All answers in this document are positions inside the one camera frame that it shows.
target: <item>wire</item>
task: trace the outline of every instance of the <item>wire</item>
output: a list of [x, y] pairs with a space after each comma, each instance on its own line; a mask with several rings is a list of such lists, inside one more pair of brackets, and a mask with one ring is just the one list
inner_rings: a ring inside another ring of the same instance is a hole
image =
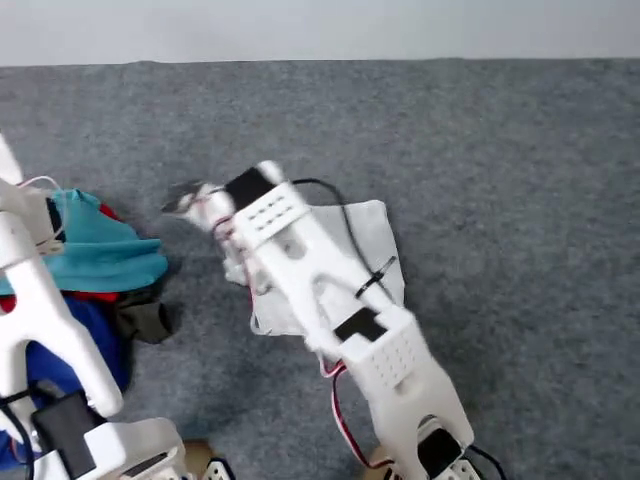
[[17, 395], [12, 395], [11, 397], [7, 397], [7, 398], [0, 397], [0, 412], [2, 412], [5, 417], [7, 417], [7, 419], [13, 424], [15, 429], [20, 434], [20, 438], [22, 439], [22, 444], [24, 445], [24, 449], [25, 449], [25, 466], [26, 466], [25, 480], [33, 480], [33, 475], [34, 475], [33, 471], [34, 471], [34, 464], [35, 464], [35, 455], [33, 453], [33, 446], [31, 445], [29, 434], [27, 434], [27, 431], [25, 430], [24, 425], [22, 425], [22, 422], [18, 420], [18, 417], [16, 417], [15, 413], [13, 413], [13, 411], [9, 407], [9, 403], [11, 402], [9, 402], [8, 400], [15, 401], [17, 400], [17, 398], [15, 398], [16, 396]]
[[344, 367], [344, 363], [342, 362], [342, 360], [338, 360], [333, 367], [327, 369], [327, 364], [324, 360], [324, 357], [322, 356], [322, 353], [316, 352], [316, 356], [318, 357], [318, 363], [320, 364], [320, 375], [322, 375], [324, 378], [333, 378], [338, 373], [340, 368]]
[[[367, 261], [367, 258], [362, 252], [362, 248], [360, 248], [360, 244], [356, 240], [356, 236], [353, 233], [353, 224], [351, 223], [351, 218], [349, 217], [349, 212], [347, 211], [347, 202], [344, 196], [342, 195], [342, 193], [340, 192], [340, 190], [338, 190], [338, 188], [335, 185], [332, 185], [329, 182], [325, 182], [324, 180], [320, 180], [319, 178], [299, 178], [298, 180], [294, 180], [291, 183], [293, 183], [294, 185], [307, 185], [307, 184], [320, 185], [321, 187], [331, 192], [331, 194], [336, 199], [336, 203], [340, 207], [340, 211], [342, 212], [342, 218], [344, 219], [344, 225], [347, 229], [347, 235], [349, 236], [349, 241], [353, 246], [353, 250], [356, 252], [356, 256], [362, 262], [364, 267], [367, 269], [367, 272], [369, 273], [369, 275], [371, 275], [372, 278], [375, 277], [376, 272], [373, 270], [373, 268]], [[382, 288], [384, 293], [386, 293], [387, 296], [393, 301], [391, 292], [389, 292], [387, 287], [385, 287], [384, 284], [380, 281], [380, 278], [376, 278], [374, 281], [375, 283], [380, 285], [380, 288]]]
[[40, 180], [46, 180], [48, 181], [51, 185], [53, 185], [53, 187], [55, 188], [55, 191], [58, 192], [62, 192], [62, 210], [64, 212], [63, 216], [62, 216], [62, 221], [60, 222], [60, 226], [58, 227], [58, 229], [53, 233], [53, 235], [51, 235], [49, 238], [47, 238], [46, 240], [42, 240], [41, 242], [36, 243], [36, 247], [41, 247], [42, 245], [45, 245], [46, 243], [50, 242], [51, 240], [55, 239], [58, 235], [60, 235], [60, 233], [62, 233], [64, 231], [64, 229], [67, 226], [67, 222], [69, 220], [69, 210], [68, 210], [68, 206], [67, 206], [67, 195], [64, 193], [64, 191], [62, 190], [62, 188], [60, 187], [60, 185], [58, 185], [58, 182], [56, 182], [53, 178], [47, 176], [47, 175], [39, 175], [37, 177], [33, 177], [30, 178], [29, 180], [25, 180], [22, 183], [18, 184], [19, 188], [25, 188], [28, 187], [29, 185], [31, 185], [32, 183], [38, 182]]
[[469, 445], [468, 448], [469, 450], [476, 453], [477, 455], [480, 455], [481, 457], [484, 457], [486, 460], [489, 460], [489, 462], [491, 462], [493, 466], [496, 468], [496, 470], [498, 471], [498, 475], [500, 475], [501, 480], [509, 480], [509, 477], [507, 477], [507, 474], [504, 472], [502, 465], [500, 465], [500, 462], [495, 457], [485, 452], [480, 447], [476, 447], [475, 445]]
[[340, 410], [340, 402], [338, 401], [338, 388], [337, 388], [338, 378], [340, 378], [340, 375], [346, 372], [346, 370], [347, 370], [347, 367], [345, 367], [344, 365], [338, 368], [335, 375], [333, 375], [333, 381], [332, 381], [332, 387], [331, 387], [331, 410], [333, 411], [333, 417], [336, 421], [336, 425], [338, 426], [338, 430], [340, 430], [340, 433], [342, 434], [343, 438], [347, 442], [347, 445], [349, 445], [349, 448], [351, 448], [353, 455], [366, 468], [377, 470], [378, 468], [391, 465], [394, 462], [390, 458], [381, 460], [379, 462], [370, 463], [367, 460], [367, 457], [362, 453], [362, 450], [360, 449], [358, 442], [356, 442], [355, 438], [349, 431], [349, 427], [347, 427], [347, 423], [345, 422], [344, 417], [342, 416], [342, 411]]

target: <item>pile of clothes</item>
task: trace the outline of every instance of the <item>pile of clothes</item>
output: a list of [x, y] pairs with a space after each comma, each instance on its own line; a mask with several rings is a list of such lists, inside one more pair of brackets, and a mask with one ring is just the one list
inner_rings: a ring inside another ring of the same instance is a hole
[[[96, 197], [65, 190], [53, 200], [65, 218], [64, 253], [44, 261], [69, 310], [87, 328], [124, 391], [130, 379], [130, 340], [159, 343], [170, 335], [164, 306], [157, 301], [167, 258], [159, 252], [160, 240], [140, 239]], [[2, 279], [0, 307], [5, 312], [15, 306], [12, 293]], [[42, 345], [30, 343], [26, 357], [29, 385], [47, 381], [64, 393], [81, 389], [73, 370]], [[20, 453], [0, 432], [0, 470], [19, 465]]]

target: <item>red and white wire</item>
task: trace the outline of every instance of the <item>red and white wire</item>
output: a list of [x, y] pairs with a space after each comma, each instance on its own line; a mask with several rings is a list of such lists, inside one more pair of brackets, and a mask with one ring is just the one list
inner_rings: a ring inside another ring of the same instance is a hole
[[347, 370], [347, 367], [345, 367], [344, 365], [340, 365], [337, 368], [336, 373], [333, 375], [332, 385], [331, 385], [331, 410], [333, 411], [333, 417], [336, 421], [336, 425], [338, 426], [338, 430], [340, 430], [340, 433], [342, 434], [343, 438], [347, 442], [347, 445], [349, 445], [349, 448], [351, 449], [351, 452], [353, 452], [353, 455], [365, 467], [373, 470], [377, 470], [378, 468], [391, 465], [394, 462], [390, 458], [386, 458], [384, 460], [380, 460], [378, 462], [373, 462], [373, 463], [369, 462], [369, 460], [367, 460], [367, 457], [362, 453], [362, 450], [360, 449], [360, 446], [358, 445], [358, 442], [356, 441], [356, 439], [353, 437], [353, 434], [349, 430], [349, 427], [347, 427], [347, 423], [345, 422], [344, 417], [342, 416], [342, 411], [340, 410], [340, 402], [338, 400], [338, 389], [337, 389], [338, 378], [340, 378], [340, 375], [342, 375], [346, 370]]
[[337, 375], [340, 368], [344, 367], [344, 363], [342, 362], [342, 360], [338, 360], [333, 367], [327, 368], [327, 364], [322, 353], [318, 352], [316, 353], [316, 356], [318, 357], [318, 363], [320, 364], [320, 375], [322, 375], [324, 378], [334, 377], [335, 375]]

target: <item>red cloth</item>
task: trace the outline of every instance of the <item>red cloth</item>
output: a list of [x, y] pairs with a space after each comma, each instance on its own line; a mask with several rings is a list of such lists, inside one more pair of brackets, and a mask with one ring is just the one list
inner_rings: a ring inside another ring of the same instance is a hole
[[2, 308], [6, 313], [9, 313], [11, 310], [16, 308], [16, 297], [13, 295], [0, 297], [0, 308]]
[[100, 302], [114, 303], [118, 300], [118, 292], [65, 292], [78, 300], [98, 300]]
[[120, 220], [118, 218], [118, 216], [116, 215], [116, 212], [114, 212], [113, 210], [111, 210], [111, 207], [109, 205], [106, 205], [104, 203], [100, 204], [100, 212], [104, 215], [106, 215], [109, 218], [113, 218], [114, 220], [117, 220], [119, 222], [121, 222], [122, 220]]

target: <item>black cable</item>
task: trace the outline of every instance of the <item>black cable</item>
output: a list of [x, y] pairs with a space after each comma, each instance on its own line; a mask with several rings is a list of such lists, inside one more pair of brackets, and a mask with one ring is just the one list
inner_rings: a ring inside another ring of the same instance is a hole
[[324, 189], [331, 192], [331, 194], [336, 199], [336, 203], [340, 206], [340, 211], [342, 212], [342, 218], [344, 219], [344, 225], [347, 229], [347, 235], [349, 235], [349, 241], [351, 242], [351, 245], [353, 245], [353, 250], [356, 252], [358, 259], [362, 262], [362, 264], [364, 265], [364, 268], [367, 269], [367, 272], [369, 273], [369, 275], [371, 275], [373, 282], [380, 285], [380, 288], [382, 288], [384, 293], [386, 293], [387, 296], [391, 300], [393, 300], [393, 297], [391, 296], [391, 292], [389, 292], [387, 287], [385, 287], [383, 283], [380, 281], [382, 277], [380, 276], [379, 273], [376, 274], [377, 272], [371, 267], [371, 265], [369, 265], [369, 262], [367, 261], [366, 257], [364, 256], [364, 253], [362, 252], [362, 249], [360, 248], [360, 244], [358, 244], [358, 241], [356, 240], [356, 236], [353, 233], [353, 225], [351, 224], [351, 219], [349, 218], [349, 212], [347, 211], [347, 201], [345, 200], [340, 190], [338, 190], [338, 188], [335, 185], [332, 185], [329, 182], [325, 182], [324, 180], [320, 180], [319, 178], [299, 178], [298, 180], [294, 180], [291, 183], [293, 183], [294, 185], [306, 185], [306, 184], [320, 185]]
[[481, 457], [484, 457], [486, 460], [489, 460], [489, 462], [491, 462], [493, 466], [496, 468], [496, 470], [498, 471], [498, 475], [500, 475], [501, 480], [509, 480], [509, 477], [507, 477], [507, 474], [504, 472], [502, 465], [500, 465], [500, 462], [496, 458], [494, 458], [492, 455], [485, 452], [481, 448], [476, 447], [475, 445], [469, 445], [468, 448], [472, 452], [480, 455]]
[[15, 401], [27, 396], [28, 394], [29, 393], [22, 392], [16, 395], [11, 395], [7, 398], [0, 397], [0, 412], [2, 412], [5, 417], [7, 417], [7, 419], [13, 424], [13, 426], [16, 428], [16, 430], [18, 430], [18, 433], [20, 434], [20, 438], [22, 439], [22, 444], [24, 445], [25, 449], [25, 479], [33, 480], [34, 464], [36, 460], [33, 454], [31, 440], [29, 439], [29, 434], [27, 434], [27, 431], [22, 425], [22, 422], [18, 420], [18, 417], [16, 417], [15, 413], [13, 413], [11, 408], [9, 408], [9, 403], [11, 403], [9, 402], [9, 400]]

